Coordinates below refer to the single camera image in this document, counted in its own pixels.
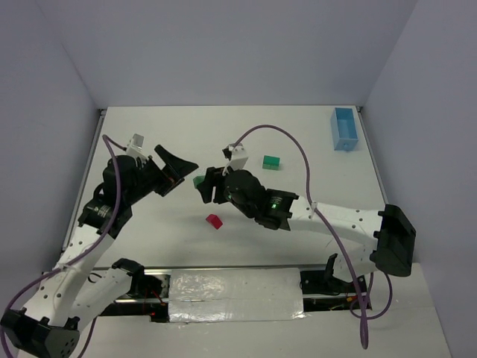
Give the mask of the light green long block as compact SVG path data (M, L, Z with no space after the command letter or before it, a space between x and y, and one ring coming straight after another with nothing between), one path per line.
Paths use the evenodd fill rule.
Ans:
M194 185L194 188L197 189L198 186L203 183L205 179L205 176L204 175L198 175L198 176L195 176L192 181L193 181L193 185Z

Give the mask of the red wood block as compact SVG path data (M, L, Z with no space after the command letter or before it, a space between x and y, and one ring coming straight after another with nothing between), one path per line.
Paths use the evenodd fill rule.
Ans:
M222 227L223 222L222 220L215 214L210 214L206 217L206 221L212 225L216 230Z

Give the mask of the dark green wood block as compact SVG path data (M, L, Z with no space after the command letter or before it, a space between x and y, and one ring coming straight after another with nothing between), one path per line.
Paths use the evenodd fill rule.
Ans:
M262 160L262 168L266 170L279 170L280 158L265 155Z

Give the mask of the blue plastic box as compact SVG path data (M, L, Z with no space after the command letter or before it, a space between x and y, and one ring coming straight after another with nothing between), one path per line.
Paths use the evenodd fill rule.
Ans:
M335 107L330 118L335 151L353 151L358 143L355 118L351 108Z

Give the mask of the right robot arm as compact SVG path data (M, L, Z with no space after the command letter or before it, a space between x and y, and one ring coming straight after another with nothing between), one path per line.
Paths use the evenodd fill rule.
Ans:
M403 210L386 204L383 210L358 210L323 203L278 189L267 189L249 171L224 174L210 167L195 185L203 203L230 203L249 219L270 230L306 231L349 240L357 248L331 254L325 272L351 282L381 271L389 276L411 275L417 232Z

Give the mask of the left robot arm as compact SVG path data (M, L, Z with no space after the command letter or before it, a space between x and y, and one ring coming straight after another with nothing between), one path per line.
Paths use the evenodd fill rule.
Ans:
M135 146L125 147L123 155L112 155L55 267L28 284L38 290L21 309L7 305L1 317L3 346L11 343L35 357L70 357L90 322L115 299L137 292L145 269L129 259L113 263L89 288L83 285L132 218L132 206L152 192L166 196L198 168L161 145L154 150L164 167Z

